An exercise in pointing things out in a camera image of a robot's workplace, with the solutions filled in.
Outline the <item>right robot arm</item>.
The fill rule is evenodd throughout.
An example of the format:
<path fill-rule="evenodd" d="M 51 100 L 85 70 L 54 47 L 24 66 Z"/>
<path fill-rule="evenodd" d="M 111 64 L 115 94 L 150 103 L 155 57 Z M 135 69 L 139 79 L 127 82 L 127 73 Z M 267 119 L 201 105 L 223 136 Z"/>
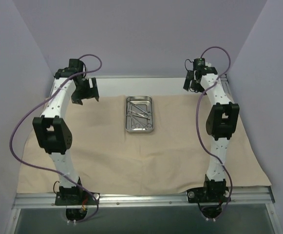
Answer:
<path fill-rule="evenodd" d="M 192 69 L 187 69 L 183 89 L 201 93 L 198 99 L 197 111 L 202 97 L 207 96 L 211 110 L 206 119 L 206 133 L 211 138 L 209 167 L 206 173 L 202 197 L 213 201 L 219 196 L 219 189 L 226 190 L 227 172 L 225 171 L 226 152 L 229 141 L 236 131 L 240 107 L 225 93 L 218 78 L 215 67 L 208 65 L 204 58 L 196 58 Z"/>

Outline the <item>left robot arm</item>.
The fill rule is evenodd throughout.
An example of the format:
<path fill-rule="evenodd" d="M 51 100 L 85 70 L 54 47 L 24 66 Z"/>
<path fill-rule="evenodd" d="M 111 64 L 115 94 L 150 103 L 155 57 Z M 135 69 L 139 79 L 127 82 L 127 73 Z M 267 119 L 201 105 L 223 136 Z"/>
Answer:
<path fill-rule="evenodd" d="M 86 65 L 79 58 L 71 58 L 66 68 L 58 69 L 45 109 L 41 116 L 33 119 L 40 148 L 45 150 L 55 169 L 61 173 L 59 196 L 66 197 L 72 204 L 79 204 L 84 192 L 71 159 L 73 136 L 64 119 L 69 103 L 82 105 L 84 99 L 99 100 L 96 79 L 86 79 L 86 70 Z"/>

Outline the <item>steel surgical scissors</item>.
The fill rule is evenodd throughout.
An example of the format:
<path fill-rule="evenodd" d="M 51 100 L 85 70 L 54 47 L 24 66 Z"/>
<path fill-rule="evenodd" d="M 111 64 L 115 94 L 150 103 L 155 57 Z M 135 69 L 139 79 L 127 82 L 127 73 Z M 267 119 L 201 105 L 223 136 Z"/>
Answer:
<path fill-rule="evenodd" d="M 131 109 L 127 110 L 127 115 L 135 116 L 135 117 L 140 117 L 140 118 L 150 118 L 151 115 L 148 113 L 139 113 L 136 111 L 133 111 Z"/>

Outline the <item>steel instrument tray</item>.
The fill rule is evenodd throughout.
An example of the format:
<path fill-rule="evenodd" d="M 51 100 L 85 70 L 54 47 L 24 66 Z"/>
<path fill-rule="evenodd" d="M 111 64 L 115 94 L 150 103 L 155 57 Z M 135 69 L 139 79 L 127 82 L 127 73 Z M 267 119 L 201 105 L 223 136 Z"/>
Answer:
<path fill-rule="evenodd" d="M 154 109 L 151 96 L 126 97 L 125 130 L 131 134 L 148 134 L 154 130 Z"/>

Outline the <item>back aluminium rail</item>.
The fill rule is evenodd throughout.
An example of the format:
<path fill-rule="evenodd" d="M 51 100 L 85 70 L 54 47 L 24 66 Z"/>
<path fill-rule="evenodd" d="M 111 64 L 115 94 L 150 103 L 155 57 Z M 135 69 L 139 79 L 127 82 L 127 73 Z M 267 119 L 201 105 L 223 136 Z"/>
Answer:
<path fill-rule="evenodd" d="M 85 79 L 113 79 L 113 78 L 179 78 L 185 79 L 186 76 L 152 76 L 152 75 L 87 75 Z"/>

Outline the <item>aluminium rail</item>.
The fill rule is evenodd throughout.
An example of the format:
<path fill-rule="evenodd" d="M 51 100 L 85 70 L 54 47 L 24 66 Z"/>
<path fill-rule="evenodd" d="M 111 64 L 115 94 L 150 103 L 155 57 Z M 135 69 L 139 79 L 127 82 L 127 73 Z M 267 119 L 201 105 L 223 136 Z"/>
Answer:
<path fill-rule="evenodd" d="M 231 195 L 230 205 L 241 204 L 272 204 L 275 202 L 270 187 L 236 187 Z M 189 203 L 186 193 L 172 195 L 108 195 L 101 194 L 99 198 L 100 208 L 113 207 L 163 207 L 163 206 L 196 206 L 196 203 Z M 81 208 L 81 205 L 57 206 L 55 195 L 51 193 L 39 194 L 18 194 L 16 195 L 14 209 L 49 209 Z"/>
<path fill-rule="evenodd" d="M 230 90 L 229 82 L 227 79 L 227 74 L 222 75 L 220 78 L 220 81 L 221 81 L 221 85 L 223 87 L 224 92 L 228 94 L 229 96 L 231 96 L 231 90 Z"/>
<path fill-rule="evenodd" d="M 179 78 L 185 79 L 186 76 L 152 76 L 152 75 L 87 75 L 85 79 L 113 79 L 113 78 Z"/>

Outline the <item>right side aluminium rail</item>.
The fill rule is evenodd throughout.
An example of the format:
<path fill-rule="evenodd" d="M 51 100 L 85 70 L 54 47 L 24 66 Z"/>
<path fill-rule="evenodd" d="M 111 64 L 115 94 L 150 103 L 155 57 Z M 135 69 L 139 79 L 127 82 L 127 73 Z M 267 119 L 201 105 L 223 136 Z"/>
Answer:
<path fill-rule="evenodd" d="M 222 75 L 220 78 L 220 81 L 221 81 L 221 85 L 223 87 L 224 92 L 228 94 L 229 96 L 231 96 L 231 90 L 230 90 L 229 82 L 227 79 L 227 74 Z"/>

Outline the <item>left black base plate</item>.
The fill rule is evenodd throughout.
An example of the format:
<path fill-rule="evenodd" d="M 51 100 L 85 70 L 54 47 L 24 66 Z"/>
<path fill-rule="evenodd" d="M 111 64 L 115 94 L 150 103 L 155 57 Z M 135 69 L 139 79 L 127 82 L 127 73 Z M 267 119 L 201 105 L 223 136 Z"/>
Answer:
<path fill-rule="evenodd" d="M 86 191 L 63 191 L 57 192 L 56 206 L 73 206 L 73 205 L 96 205 L 99 202 L 99 193 L 90 195 Z"/>

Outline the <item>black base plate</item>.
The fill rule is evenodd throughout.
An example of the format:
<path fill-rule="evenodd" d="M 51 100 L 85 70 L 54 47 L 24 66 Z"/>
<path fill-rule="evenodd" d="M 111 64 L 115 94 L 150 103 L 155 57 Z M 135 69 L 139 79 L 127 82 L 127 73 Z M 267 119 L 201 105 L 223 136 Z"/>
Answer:
<path fill-rule="evenodd" d="M 221 203 L 231 201 L 228 187 L 224 189 L 200 187 L 189 189 L 186 192 L 188 203 Z"/>
<path fill-rule="evenodd" d="M 90 195 L 86 191 L 63 191 L 57 192 L 56 206 L 73 206 L 73 205 L 96 205 L 99 202 L 99 193 Z"/>

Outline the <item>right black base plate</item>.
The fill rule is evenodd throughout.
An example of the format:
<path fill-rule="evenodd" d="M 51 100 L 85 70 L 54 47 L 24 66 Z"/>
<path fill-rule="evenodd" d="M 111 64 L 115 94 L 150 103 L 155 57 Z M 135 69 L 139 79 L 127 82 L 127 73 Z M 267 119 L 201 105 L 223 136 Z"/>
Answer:
<path fill-rule="evenodd" d="M 186 192 L 188 203 L 221 203 L 231 201 L 228 187 L 224 189 L 200 187 L 189 189 Z"/>

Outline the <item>front aluminium rail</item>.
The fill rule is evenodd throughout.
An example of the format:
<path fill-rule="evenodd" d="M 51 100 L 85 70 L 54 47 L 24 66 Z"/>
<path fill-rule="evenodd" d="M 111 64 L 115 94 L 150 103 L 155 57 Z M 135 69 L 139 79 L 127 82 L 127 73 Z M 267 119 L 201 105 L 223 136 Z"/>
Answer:
<path fill-rule="evenodd" d="M 275 202 L 270 187 L 236 187 L 231 195 L 230 205 L 241 204 L 272 204 Z M 163 206 L 196 206 L 196 203 L 189 203 L 186 193 L 172 195 L 108 195 L 101 194 L 99 198 L 100 208 L 113 207 L 163 207 Z M 55 195 L 51 193 L 39 194 L 18 194 L 16 195 L 14 209 L 49 209 L 81 208 L 81 205 L 57 206 Z"/>

